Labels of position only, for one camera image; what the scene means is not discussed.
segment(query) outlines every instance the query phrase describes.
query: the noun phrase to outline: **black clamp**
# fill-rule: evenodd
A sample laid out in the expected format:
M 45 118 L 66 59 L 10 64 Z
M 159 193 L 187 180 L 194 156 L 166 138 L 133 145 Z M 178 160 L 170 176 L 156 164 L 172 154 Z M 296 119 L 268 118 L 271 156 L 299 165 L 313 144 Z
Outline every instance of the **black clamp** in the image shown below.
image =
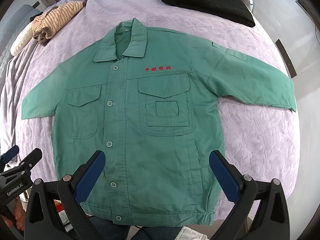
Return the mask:
M 19 147 L 15 145 L 0 156 L 0 214 L 13 223 L 13 227 L 9 229 L 3 219 L 0 218 L 1 236 L 6 240 L 23 239 L 23 231 L 16 228 L 15 198 L 32 186 L 31 169 L 42 158 L 41 150 L 36 148 L 17 167 L 4 171 L 5 165 L 18 153 Z
M 25 240 L 72 240 L 61 222 L 54 200 L 60 200 L 81 240 L 103 240 L 88 220 L 80 203 L 87 200 L 104 169 L 106 157 L 96 151 L 73 175 L 60 181 L 36 179 L 31 190 L 25 223 Z
M 255 181 L 242 175 L 217 150 L 209 164 L 227 199 L 235 203 L 230 214 L 210 240 L 235 240 L 255 200 L 260 200 L 252 225 L 241 240 L 289 240 L 290 225 L 284 191 L 278 179 Z

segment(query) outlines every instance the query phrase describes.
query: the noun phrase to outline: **jeans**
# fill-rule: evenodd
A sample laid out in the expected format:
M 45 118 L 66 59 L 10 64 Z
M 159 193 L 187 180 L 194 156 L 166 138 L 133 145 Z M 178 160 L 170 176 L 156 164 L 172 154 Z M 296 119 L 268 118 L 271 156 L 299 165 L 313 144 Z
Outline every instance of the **jeans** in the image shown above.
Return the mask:
M 125 240 L 127 238 L 130 226 L 116 225 L 112 221 L 98 217 L 90 217 L 89 220 L 104 240 Z M 174 240 L 181 228 L 182 227 L 142 227 L 131 240 Z M 72 238 L 79 240 L 78 235 L 73 229 L 70 230 L 68 234 Z

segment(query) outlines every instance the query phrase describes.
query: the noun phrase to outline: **finger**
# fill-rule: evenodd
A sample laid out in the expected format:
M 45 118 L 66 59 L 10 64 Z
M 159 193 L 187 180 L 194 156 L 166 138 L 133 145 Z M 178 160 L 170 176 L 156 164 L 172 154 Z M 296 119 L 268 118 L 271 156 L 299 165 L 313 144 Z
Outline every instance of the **finger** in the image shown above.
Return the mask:
M 25 215 L 21 200 L 19 197 L 16 198 L 16 207 L 14 209 L 14 217 L 16 220 L 20 220 Z
M 16 226 L 17 226 L 17 229 L 24 231 L 24 222 L 19 221 L 17 222 Z
M 6 217 L 4 216 L 1 216 L 3 218 L 3 221 L 5 222 L 5 224 L 8 226 L 8 227 L 12 227 L 13 226 L 13 223 L 10 219 L 7 219 Z

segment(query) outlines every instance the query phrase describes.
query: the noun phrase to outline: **folded black cloth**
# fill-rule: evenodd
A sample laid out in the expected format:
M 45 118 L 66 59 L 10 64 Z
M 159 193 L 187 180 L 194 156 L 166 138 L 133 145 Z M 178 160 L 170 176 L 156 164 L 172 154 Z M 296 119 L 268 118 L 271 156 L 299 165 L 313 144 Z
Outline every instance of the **folded black cloth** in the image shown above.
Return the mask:
M 162 0 L 165 4 L 210 13 L 254 27 L 252 14 L 242 0 Z

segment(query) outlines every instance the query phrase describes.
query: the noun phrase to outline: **pocket flap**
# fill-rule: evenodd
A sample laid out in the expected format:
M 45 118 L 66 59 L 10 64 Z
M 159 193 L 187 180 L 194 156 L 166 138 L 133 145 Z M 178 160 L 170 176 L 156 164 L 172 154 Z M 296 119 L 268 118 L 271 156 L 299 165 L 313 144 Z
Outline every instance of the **pocket flap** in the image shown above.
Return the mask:
M 75 88 L 68 91 L 67 102 L 73 106 L 83 106 L 97 100 L 100 96 L 101 85 Z
M 167 98 L 188 91 L 190 88 L 188 74 L 172 74 L 156 77 L 139 78 L 140 93 Z

